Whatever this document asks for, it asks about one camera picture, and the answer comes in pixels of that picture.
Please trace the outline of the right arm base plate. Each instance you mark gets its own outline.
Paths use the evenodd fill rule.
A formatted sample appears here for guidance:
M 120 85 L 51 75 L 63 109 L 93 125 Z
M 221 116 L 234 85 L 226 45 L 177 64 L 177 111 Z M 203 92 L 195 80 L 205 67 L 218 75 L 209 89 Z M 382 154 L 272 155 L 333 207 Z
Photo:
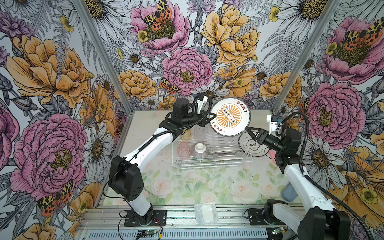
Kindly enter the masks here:
M 264 209 L 247 209 L 245 216 L 249 220 L 251 226 L 264 226 L 269 225 L 269 223 L 264 218 Z

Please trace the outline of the red green patterned plate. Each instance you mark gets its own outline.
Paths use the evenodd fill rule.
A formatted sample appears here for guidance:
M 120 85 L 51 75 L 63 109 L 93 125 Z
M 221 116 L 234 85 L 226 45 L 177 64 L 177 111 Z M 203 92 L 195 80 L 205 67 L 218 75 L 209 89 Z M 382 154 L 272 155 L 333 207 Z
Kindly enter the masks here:
M 223 153 L 235 153 L 235 152 L 241 152 L 242 149 L 237 147 L 223 147 L 223 148 L 217 148 L 215 150 L 210 151 L 210 154 L 223 154 Z

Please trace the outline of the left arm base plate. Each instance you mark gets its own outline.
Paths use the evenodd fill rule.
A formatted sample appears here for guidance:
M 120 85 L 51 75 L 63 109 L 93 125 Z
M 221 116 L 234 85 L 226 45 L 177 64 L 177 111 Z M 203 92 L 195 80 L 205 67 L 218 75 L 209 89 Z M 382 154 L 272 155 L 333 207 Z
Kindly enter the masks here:
M 167 210 L 150 210 L 146 215 L 140 216 L 129 210 L 125 217 L 125 227 L 164 227 L 167 222 Z

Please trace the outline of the green rimmed white plate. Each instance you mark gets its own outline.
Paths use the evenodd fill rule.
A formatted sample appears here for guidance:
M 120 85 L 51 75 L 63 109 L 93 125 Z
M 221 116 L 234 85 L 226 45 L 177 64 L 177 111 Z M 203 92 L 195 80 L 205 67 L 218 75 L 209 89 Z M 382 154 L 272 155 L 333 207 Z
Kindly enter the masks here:
M 238 142 L 240 148 L 252 157 L 263 157 L 267 153 L 266 147 L 255 142 L 248 133 L 241 134 Z

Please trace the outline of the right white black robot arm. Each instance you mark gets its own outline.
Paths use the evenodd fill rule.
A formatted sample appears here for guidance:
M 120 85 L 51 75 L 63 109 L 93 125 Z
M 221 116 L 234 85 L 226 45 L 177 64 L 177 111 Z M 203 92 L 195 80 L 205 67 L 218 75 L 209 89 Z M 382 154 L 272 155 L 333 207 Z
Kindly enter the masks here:
M 278 138 L 260 128 L 247 127 L 246 132 L 254 142 L 276 152 L 276 165 L 293 186 L 305 209 L 305 215 L 301 216 L 284 201 L 268 200 L 263 210 L 264 222 L 284 224 L 300 240 L 347 240 L 351 220 L 347 213 L 338 211 L 333 202 L 310 182 L 298 154 L 302 143 L 301 133 L 288 129 Z

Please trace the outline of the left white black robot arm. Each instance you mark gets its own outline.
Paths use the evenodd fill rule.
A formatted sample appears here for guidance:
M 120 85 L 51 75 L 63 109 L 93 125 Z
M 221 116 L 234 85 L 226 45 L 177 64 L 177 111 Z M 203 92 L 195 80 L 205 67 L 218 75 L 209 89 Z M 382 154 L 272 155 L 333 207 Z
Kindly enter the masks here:
M 213 100 L 207 94 L 198 94 L 192 102 L 178 98 L 173 110 L 142 145 L 125 157 L 113 158 L 108 187 L 121 195 L 131 210 L 129 215 L 139 225 L 149 225 L 155 220 L 154 207 L 142 193 L 144 181 L 142 170 L 167 145 L 185 130 L 195 125 L 204 127 L 216 117 L 212 113 Z

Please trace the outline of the orange sunburst white plate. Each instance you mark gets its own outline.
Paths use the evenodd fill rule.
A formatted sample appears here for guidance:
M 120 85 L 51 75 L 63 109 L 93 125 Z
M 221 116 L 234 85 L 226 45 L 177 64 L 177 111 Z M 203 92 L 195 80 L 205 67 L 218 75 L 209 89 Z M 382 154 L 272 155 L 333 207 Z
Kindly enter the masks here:
M 217 114 L 214 132 L 224 137 L 241 134 L 251 121 L 249 107 L 238 98 L 224 98 L 214 104 L 211 113 Z

